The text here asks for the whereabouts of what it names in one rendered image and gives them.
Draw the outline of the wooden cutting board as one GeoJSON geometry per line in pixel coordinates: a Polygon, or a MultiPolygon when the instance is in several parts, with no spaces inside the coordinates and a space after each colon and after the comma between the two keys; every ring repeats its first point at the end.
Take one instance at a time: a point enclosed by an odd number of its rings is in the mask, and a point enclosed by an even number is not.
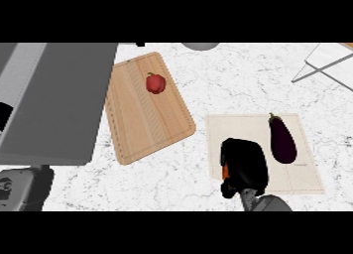
{"type": "Polygon", "coordinates": [[[195,121],[157,52],[114,65],[105,112],[115,156],[123,165],[132,164],[195,133],[195,121]],[[166,78],[166,89],[160,94],[146,89],[151,72],[166,78]]]}

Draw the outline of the red bell pepper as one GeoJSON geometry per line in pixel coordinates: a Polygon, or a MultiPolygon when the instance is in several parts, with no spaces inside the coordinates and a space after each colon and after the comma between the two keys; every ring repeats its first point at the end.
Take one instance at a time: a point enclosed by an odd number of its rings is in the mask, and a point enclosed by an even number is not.
{"type": "Polygon", "coordinates": [[[146,89],[154,94],[160,94],[166,90],[167,81],[166,78],[155,73],[149,73],[146,77],[146,89]]]}

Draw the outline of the dark purple eggplant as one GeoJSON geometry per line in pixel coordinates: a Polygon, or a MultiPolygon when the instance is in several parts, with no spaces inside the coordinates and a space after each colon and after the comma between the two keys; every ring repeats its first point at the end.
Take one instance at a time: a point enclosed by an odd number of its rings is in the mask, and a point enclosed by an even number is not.
{"type": "Polygon", "coordinates": [[[270,151],[282,164],[291,164],[297,158],[295,142],[279,116],[269,115],[270,151]]]}

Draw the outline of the grey round object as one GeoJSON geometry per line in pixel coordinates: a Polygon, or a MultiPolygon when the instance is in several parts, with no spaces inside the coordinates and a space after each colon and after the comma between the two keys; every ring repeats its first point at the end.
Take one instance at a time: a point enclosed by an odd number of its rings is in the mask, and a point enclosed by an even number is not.
{"type": "Polygon", "coordinates": [[[194,51],[208,51],[219,43],[185,43],[183,46],[194,51]]]}

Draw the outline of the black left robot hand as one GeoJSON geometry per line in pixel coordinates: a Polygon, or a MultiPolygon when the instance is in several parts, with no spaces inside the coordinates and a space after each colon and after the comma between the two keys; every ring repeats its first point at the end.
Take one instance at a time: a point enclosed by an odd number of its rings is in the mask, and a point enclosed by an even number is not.
{"type": "Polygon", "coordinates": [[[0,131],[5,130],[12,112],[13,112],[13,106],[5,102],[0,102],[0,131]]]}

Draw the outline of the beige placemat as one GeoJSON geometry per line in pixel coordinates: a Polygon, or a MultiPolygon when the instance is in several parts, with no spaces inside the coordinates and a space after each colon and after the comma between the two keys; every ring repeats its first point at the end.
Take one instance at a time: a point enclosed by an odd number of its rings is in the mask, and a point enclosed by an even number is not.
{"type": "Polygon", "coordinates": [[[264,150],[269,171],[269,184],[264,192],[276,195],[325,194],[298,115],[279,114],[279,118],[297,148],[297,158],[292,164],[282,164],[272,156],[267,114],[207,116],[210,176],[217,181],[223,179],[220,163],[223,142],[229,138],[244,139],[257,142],[264,150]]]}

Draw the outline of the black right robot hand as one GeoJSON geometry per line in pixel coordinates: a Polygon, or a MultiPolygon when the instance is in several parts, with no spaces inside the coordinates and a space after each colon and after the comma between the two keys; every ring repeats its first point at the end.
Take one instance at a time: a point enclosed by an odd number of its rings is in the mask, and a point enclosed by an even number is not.
{"type": "Polygon", "coordinates": [[[232,198],[245,189],[256,190],[256,195],[263,195],[269,175],[261,145],[250,140],[229,138],[222,144],[222,166],[223,197],[232,198]]]}

